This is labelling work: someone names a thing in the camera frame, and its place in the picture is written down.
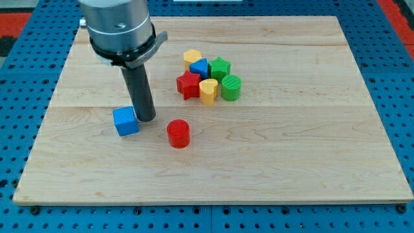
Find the black grey tool mount flange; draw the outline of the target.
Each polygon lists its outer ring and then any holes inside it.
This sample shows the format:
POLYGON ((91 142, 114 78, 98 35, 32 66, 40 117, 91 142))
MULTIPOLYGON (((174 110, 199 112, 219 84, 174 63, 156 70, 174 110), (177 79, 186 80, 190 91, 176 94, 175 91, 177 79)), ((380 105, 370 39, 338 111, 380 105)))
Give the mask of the black grey tool mount flange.
POLYGON ((166 31, 163 31, 160 34, 156 35, 154 24, 151 26, 153 34, 145 43, 133 50, 124 52, 110 52, 103 50, 97 46, 92 37, 89 38, 89 42, 91 43, 93 51, 97 54, 103 63, 107 63, 110 66, 119 66, 126 69, 134 69, 145 64, 145 62, 147 62, 155 55, 163 42, 168 40, 168 33, 166 31))

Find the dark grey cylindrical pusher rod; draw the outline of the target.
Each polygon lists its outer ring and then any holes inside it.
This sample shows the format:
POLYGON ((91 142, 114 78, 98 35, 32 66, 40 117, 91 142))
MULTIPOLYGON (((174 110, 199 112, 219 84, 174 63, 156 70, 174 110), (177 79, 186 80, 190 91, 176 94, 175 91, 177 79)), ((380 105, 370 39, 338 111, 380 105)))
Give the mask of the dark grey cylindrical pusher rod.
POLYGON ((156 117, 155 106, 151 95, 145 66, 121 68, 129 96, 137 119, 149 122, 156 117))

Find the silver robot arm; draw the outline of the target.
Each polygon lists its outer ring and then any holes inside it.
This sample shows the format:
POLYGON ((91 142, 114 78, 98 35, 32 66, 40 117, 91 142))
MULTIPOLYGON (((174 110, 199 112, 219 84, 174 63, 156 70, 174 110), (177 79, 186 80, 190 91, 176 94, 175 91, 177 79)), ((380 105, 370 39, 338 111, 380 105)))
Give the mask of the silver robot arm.
POLYGON ((168 33, 156 33, 145 0, 79 0, 78 4, 95 53, 121 68, 137 119, 153 120, 156 111, 145 62, 168 40, 168 33))

